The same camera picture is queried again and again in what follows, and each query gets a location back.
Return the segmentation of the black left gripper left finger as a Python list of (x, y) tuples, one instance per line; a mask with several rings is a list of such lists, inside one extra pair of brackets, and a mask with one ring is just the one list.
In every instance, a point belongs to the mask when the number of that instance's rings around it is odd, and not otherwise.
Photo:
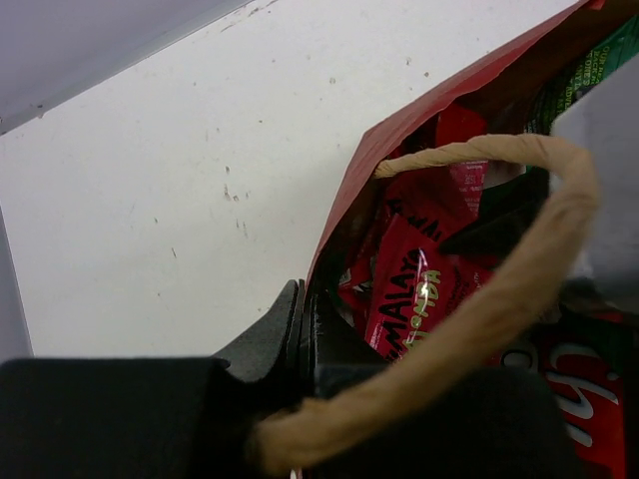
[(295, 397), (304, 287), (218, 352), (31, 358), (1, 367), (5, 478), (213, 478), (232, 474), (260, 413)]

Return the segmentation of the green Chuba chips bag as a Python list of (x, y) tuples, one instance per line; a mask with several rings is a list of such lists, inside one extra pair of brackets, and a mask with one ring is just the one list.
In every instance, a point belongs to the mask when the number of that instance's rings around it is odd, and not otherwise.
[(556, 321), (536, 324), (490, 362), (546, 381), (590, 477), (628, 478), (623, 369), (632, 349), (629, 328), (563, 310)]

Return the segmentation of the green white snack pack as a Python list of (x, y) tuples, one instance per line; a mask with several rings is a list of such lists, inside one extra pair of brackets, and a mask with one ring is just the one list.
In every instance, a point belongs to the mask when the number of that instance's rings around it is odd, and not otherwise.
[(634, 15), (542, 85), (526, 116), (523, 132), (548, 135), (560, 114), (637, 54), (638, 16)]

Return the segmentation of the red paper bag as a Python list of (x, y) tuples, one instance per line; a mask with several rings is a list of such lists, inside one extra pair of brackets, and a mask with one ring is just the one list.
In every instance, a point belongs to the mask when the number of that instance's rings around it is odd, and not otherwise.
[(313, 276), (381, 373), (261, 421), (265, 475), (634, 478), (638, 333), (559, 276), (595, 207), (550, 123), (638, 50), (634, 1), (580, 1), (368, 131)]

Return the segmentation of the small red candy packet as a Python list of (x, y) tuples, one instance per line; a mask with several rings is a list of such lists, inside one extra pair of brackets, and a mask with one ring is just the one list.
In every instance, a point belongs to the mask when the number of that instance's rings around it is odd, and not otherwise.
[[(479, 114), (451, 104), (437, 115), (434, 130), (421, 129), (415, 143), (438, 148), (463, 143), (486, 129)], [(477, 219), (487, 169), (486, 161), (474, 161), (402, 173), (385, 190), (386, 214), (403, 217), (439, 243)]]

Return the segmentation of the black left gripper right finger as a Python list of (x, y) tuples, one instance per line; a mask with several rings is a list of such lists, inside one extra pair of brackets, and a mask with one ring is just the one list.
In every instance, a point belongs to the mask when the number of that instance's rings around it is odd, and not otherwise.
[[(300, 360), (317, 398), (332, 398), (384, 370), (337, 313), (309, 294)], [(418, 413), (304, 472), (306, 478), (579, 478), (558, 406), (545, 382), (482, 367)]]

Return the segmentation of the small pink candy packet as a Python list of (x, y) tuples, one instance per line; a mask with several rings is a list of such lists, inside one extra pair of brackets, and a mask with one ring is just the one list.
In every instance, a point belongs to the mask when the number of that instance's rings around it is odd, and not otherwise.
[(377, 252), (366, 342), (386, 361), (402, 358), (491, 276), (394, 217)]

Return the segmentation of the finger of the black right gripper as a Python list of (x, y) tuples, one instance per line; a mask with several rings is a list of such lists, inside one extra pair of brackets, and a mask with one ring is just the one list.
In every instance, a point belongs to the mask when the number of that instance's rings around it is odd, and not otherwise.
[(528, 169), (523, 175), (483, 192), (478, 218), (446, 239), (445, 254), (491, 256), (501, 262), (518, 244), (548, 198), (549, 174)]

